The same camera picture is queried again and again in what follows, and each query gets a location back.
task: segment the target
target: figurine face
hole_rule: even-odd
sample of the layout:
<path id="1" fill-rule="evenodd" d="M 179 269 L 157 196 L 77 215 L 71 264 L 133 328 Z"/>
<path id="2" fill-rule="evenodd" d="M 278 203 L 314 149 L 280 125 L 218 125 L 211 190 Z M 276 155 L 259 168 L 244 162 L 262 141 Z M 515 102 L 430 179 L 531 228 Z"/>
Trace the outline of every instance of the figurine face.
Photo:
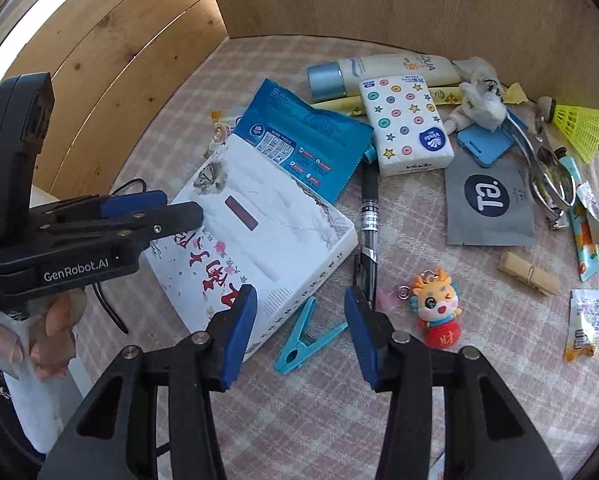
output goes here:
<path id="1" fill-rule="evenodd" d="M 459 298 L 451 285 L 451 278 L 434 280 L 416 287 L 417 313 L 424 321 L 440 321 L 453 314 L 459 306 Z"/>

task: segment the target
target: metal tongs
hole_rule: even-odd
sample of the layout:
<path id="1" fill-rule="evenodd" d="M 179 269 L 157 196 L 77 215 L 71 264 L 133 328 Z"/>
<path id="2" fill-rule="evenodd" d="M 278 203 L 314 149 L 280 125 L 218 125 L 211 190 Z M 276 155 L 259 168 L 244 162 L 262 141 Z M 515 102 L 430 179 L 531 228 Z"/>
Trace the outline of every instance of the metal tongs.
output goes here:
<path id="1" fill-rule="evenodd" d="M 529 183 L 535 202 L 545 209 L 551 222 L 557 222 L 575 204 L 575 181 L 550 149 L 544 118 L 535 117 L 536 133 L 524 131 L 510 114 L 502 124 L 529 165 Z"/>

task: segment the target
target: plywood board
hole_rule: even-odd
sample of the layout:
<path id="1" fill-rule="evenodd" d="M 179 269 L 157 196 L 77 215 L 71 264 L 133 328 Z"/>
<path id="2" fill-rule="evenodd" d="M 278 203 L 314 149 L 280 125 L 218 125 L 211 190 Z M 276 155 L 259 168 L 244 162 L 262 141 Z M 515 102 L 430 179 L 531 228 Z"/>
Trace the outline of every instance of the plywood board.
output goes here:
<path id="1" fill-rule="evenodd" d="M 53 78 L 55 108 L 35 186 L 49 190 L 90 112 L 126 65 L 160 30 L 200 0 L 124 0 L 81 41 Z"/>
<path id="2" fill-rule="evenodd" d="M 309 34 L 481 56 L 531 98 L 599 108 L 599 10 L 591 0 L 217 2 L 232 38 Z"/>
<path id="3" fill-rule="evenodd" d="M 215 0 L 201 0 L 148 44 L 108 88 L 71 146 L 50 192 L 108 193 L 144 130 L 226 37 Z"/>
<path id="4" fill-rule="evenodd" d="M 122 1 L 67 0 L 24 46 L 4 78 L 31 72 L 54 75 L 86 34 Z"/>

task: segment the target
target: pen cap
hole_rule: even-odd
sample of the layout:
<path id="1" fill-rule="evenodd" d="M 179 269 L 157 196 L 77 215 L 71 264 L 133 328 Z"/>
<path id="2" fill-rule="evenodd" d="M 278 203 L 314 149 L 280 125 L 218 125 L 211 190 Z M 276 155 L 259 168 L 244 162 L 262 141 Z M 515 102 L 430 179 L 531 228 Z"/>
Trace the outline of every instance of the pen cap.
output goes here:
<path id="1" fill-rule="evenodd" d="M 310 92 L 315 102 L 319 103 L 346 97 L 342 70 L 336 61 L 309 66 L 307 73 Z"/>
<path id="2" fill-rule="evenodd" d="M 376 161 L 362 164 L 361 199 L 379 200 L 379 165 Z"/>

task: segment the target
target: wooden clothespin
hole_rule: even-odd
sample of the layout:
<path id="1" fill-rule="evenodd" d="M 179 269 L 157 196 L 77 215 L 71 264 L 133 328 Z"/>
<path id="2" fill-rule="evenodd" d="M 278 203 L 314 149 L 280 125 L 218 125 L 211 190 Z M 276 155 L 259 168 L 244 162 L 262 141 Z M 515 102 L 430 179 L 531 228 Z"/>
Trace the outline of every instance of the wooden clothespin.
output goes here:
<path id="1" fill-rule="evenodd" d="M 547 296 L 556 296 L 561 293 L 562 283 L 557 276 L 529 264 L 517 254 L 509 251 L 503 253 L 500 258 L 499 269 Z"/>

